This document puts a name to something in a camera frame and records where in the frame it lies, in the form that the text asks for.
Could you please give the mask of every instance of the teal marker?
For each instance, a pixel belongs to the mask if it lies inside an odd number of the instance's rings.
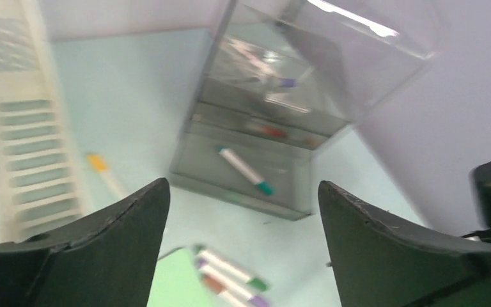
[[[223,257],[215,254],[212,250],[206,248],[206,246],[200,244],[195,245],[194,252],[206,263],[212,264],[214,267],[227,272],[228,274],[236,277],[236,279],[242,283],[257,289],[260,292],[268,290],[268,284],[262,279],[256,277],[255,275],[249,274],[248,272],[244,272],[244,270],[239,269],[229,261],[225,260]]]
[[[246,177],[252,184],[256,185],[264,194],[270,196],[274,194],[272,186],[264,180],[254,169],[252,169],[242,158],[240,158],[234,150],[220,146],[219,155],[224,157],[234,168]]]

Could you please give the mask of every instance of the wall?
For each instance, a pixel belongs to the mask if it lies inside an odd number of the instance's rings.
[[[440,231],[481,228],[469,172],[491,161],[491,1],[438,1],[450,23],[444,53],[359,127]]]
[[[38,0],[53,40],[210,27],[227,0]],[[289,0],[246,0],[279,15]]]

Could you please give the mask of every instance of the white plastic basket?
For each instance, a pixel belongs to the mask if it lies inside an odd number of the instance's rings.
[[[89,213],[36,1],[0,0],[0,242]]]

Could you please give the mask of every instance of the green paper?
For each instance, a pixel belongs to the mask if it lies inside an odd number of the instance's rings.
[[[177,249],[157,261],[147,307],[214,307],[188,249]]]

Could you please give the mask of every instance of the table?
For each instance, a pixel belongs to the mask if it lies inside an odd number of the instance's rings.
[[[88,166],[89,152],[102,154],[131,192],[168,174],[210,42],[207,29],[192,29],[53,45],[95,210],[116,199]],[[319,181],[331,180],[422,224],[351,128],[315,153],[313,171],[314,204]],[[289,222],[173,187],[167,228],[161,254],[205,243],[271,282],[274,306],[340,306],[318,214]]]

